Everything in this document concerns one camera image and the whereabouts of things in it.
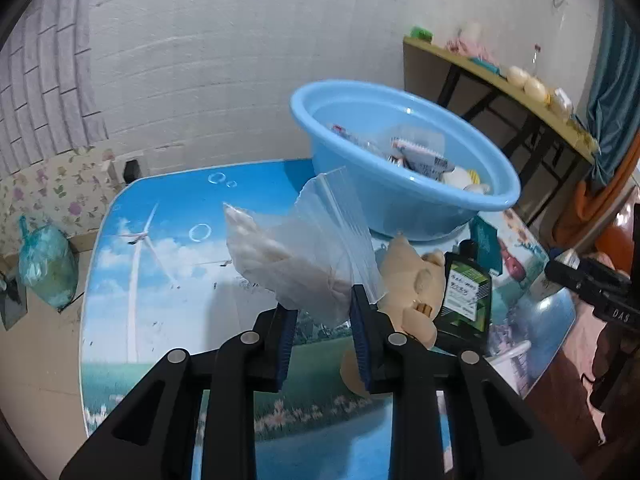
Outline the black green shampoo bottle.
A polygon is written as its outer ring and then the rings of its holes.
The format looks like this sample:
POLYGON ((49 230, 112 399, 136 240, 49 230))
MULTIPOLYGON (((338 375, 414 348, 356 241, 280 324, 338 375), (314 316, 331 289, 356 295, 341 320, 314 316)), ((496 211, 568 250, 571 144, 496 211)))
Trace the black green shampoo bottle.
POLYGON ((491 275, 477 262, 478 247, 462 240, 445 254, 446 286, 439 314, 436 346, 449 353, 471 349, 484 356, 491 319, 491 275))

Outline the tan plush bear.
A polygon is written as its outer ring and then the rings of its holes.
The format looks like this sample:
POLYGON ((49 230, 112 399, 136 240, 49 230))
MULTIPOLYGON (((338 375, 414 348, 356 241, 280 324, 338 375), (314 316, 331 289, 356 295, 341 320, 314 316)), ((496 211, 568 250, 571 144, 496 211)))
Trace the tan plush bear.
POLYGON ((375 307, 363 295, 361 305, 385 314, 394 332, 432 350, 437 339, 435 318, 446 288, 444 253, 436 249, 420 255, 407 237, 397 235, 386 247, 380 273, 386 294, 375 307))

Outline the grey printed snack bag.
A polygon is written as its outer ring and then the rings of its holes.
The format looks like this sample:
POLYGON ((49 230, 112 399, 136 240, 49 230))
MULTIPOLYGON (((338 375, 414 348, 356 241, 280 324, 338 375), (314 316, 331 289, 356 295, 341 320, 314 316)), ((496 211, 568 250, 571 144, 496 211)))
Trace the grey printed snack bag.
POLYGON ((445 157, 445 136, 433 130, 400 125, 392 130, 390 144, 409 169, 434 180, 454 170, 454 164, 445 157))

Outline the clear plastic water bottle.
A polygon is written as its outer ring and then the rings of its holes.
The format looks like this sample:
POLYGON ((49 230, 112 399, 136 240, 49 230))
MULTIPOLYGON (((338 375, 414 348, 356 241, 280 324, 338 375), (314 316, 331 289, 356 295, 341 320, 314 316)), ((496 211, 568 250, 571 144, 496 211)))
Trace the clear plastic water bottle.
POLYGON ((366 138, 365 136, 360 136, 360 134, 352 133, 346 128, 337 124, 329 124, 329 129, 340 138, 358 146, 358 148, 362 148, 363 150, 378 157, 388 157, 386 151, 382 150, 382 148, 380 147, 380 144, 366 138))

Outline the clear zip bag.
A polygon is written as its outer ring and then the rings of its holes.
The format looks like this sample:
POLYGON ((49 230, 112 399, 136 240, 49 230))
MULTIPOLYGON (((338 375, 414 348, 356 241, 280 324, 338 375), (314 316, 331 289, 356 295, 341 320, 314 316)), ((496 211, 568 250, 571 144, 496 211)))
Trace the clear zip bag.
POLYGON ((349 317, 352 286, 375 304, 386 294, 371 233, 346 168, 307 181, 285 216, 224 204, 235 270, 288 310, 334 328, 349 317))

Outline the white plastic hook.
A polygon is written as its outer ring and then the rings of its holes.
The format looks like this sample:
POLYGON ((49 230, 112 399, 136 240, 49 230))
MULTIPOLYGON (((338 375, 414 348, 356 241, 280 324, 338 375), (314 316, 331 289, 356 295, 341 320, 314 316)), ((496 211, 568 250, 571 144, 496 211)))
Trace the white plastic hook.
POLYGON ((498 356, 491 356, 490 358, 487 359, 487 361, 493 367, 497 368, 502 363, 509 362, 512 359, 517 358, 522 354, 525 354, 530 349, 531 346, 532 346, 532 343, 529 340, 525 339, 519 344, 516 344, 513 348, 506 350, 506 352, 500 353, 498 354, 498 356))

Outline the white yellow plush toy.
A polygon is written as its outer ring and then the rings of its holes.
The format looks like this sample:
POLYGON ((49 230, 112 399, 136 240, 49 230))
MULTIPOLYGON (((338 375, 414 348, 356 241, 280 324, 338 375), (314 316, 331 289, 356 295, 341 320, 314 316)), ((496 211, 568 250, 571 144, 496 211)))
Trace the white yellow plush toy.
POLYGON ((466 170, 462 167, 454 167, 451 171, 443 172, 439 181, 452 188, 480 195, 488 195, 491 191, 490 186, 480 180, 476 171, 466 170))

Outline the wooden side table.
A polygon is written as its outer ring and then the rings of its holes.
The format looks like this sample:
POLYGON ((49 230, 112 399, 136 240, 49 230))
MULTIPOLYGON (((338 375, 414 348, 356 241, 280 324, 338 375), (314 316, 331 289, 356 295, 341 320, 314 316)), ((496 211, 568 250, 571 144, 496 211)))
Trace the wooden side table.
POLYGON ((456 113, 467 122, 488 114, 513 132, 501 151, 506 157, 519 150, 528 156, 518 173, 521 185, 529 184, 539 169, 552 177, 554 187, 529 215, 529 226, 544 213, 583 162, 593 163, 596 146, 590 134, 556 117, 548 107, 534 102, 500 75, 468 58, 409 36, 402 40, 402 55, 404 88, 416 96, 449 108, 454 97, 462 95, 465 84, 480 92, 475 101, 469 96, 462 98, 469 106, 465 110, 458 108, 456 113))

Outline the jar on shelf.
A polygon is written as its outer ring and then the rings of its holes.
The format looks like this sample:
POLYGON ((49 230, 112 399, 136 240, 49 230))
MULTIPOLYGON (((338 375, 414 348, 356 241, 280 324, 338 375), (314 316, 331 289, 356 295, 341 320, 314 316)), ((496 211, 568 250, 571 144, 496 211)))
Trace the jar on shelf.
POLYGON ((549 110, 562 122, 567 122, 573 115, 574 105, 562 88, 555 88, 549 94, 549 110))

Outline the blue plastic basin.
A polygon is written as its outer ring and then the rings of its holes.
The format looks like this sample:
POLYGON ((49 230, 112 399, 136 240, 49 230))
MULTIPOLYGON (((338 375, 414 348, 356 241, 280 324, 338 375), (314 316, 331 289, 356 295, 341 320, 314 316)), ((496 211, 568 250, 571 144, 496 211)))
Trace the blue plastic basin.
POLYGON ((369 228, 409 240, 445 237, 480 212, 500 212, 520 197, 521 183, 510 160, 477 128, 431 101, 380 84, 322 80, 295 90, 290 110, 310 140, 314 170, 347 169, 369 228), (329 129, 340 125, 380 144, 388 157, 375 156, 329 129), (455 167, 474 170, 490 186, 488 195, 458 190, 408 168, 392 148, 400 125, 440 132, 445 157, 455 167))

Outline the cream bun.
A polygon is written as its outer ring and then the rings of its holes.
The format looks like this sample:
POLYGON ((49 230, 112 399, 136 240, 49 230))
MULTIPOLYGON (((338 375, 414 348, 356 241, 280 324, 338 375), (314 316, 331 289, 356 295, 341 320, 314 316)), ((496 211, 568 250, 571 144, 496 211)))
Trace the cream bun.
POLYGON ((518 66, 510 66, 506 69, 506 80, 515 88, 523 89, 529 80, 530 75, 518 66))
POLYGON ((549 101, 549 91, 547 87, 536 77, 530 76, 523 86, 526 96, 542 105, 547 105, 549 101))

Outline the dustpan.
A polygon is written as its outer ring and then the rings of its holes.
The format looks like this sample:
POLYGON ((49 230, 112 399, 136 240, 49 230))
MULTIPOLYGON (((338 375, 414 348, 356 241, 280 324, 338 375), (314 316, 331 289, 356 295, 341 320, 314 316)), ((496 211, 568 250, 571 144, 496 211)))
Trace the dustpan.
POLYGON ((5 330, 10 330, 27 313, 26 287, 17 268, 1 274, 0 312, 5 330))

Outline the teal garbage bag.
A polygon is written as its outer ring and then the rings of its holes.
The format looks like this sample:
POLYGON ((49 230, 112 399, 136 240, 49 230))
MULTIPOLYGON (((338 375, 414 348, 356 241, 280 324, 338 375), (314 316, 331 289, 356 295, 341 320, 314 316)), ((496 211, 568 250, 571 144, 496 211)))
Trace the teal garbage bag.
POLYGON ((20 226, 23 244, 18 253, 18 275, 35 295, 57 311, 75 298, 78 266, 72 246, 55 226, 29 231, 25 216, 20 226))

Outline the glass bottle on shelf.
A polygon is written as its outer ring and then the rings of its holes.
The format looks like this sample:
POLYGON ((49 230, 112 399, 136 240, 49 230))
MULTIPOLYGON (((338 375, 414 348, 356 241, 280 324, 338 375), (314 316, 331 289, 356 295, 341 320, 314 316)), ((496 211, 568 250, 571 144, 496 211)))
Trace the glass bottle on shelf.
POLYGON ((541 54, 541 46, 539 44, 534 45, 532 58, 530 59, 527 71, 530 76, 536 77, 539 67, 539 59, 541 54))

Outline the pink cloth on shelf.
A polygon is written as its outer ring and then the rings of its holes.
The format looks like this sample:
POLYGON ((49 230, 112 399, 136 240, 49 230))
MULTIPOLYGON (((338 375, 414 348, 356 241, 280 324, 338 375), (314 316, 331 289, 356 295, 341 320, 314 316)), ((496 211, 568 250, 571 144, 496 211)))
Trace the pink cloth on shelf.
POLYGON ((492 65, 498 64, 489 50, 480 42, 466 41, 457 37, 447 41, 446 50, 451 53, 464 56, 465 58, 478 58, 479 60, 492 65))

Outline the white roll on shelf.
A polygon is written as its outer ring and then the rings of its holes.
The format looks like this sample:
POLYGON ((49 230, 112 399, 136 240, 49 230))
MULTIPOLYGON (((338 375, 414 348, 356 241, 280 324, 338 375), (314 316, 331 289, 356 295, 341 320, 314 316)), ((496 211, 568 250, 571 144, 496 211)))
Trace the white roll on shelf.
POLYGON ((467 22, 460 29, 459 38, 467 44, 479 44, 482 40, 483 26, 479 22, 467 22))

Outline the green box on shelf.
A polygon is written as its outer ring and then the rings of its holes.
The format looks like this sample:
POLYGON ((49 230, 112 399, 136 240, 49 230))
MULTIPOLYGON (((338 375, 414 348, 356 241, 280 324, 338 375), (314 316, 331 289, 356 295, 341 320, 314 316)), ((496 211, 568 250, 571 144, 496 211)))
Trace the green box on shelf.
POLYGON ((410 30, 410 37, 426 42, 431 42, 433 40, 433 34, 428 29, 419 26, 413 26, 410 30))

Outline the black wall plug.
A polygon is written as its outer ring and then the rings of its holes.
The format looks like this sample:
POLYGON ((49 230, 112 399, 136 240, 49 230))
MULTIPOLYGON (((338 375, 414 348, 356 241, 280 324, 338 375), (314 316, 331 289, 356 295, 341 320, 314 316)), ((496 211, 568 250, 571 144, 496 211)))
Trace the black wall plug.
POLYGON ((141 169, 137 159, 130 159, 125 162, 122 178, 126 185, 138 180, 141 177, 141 169))

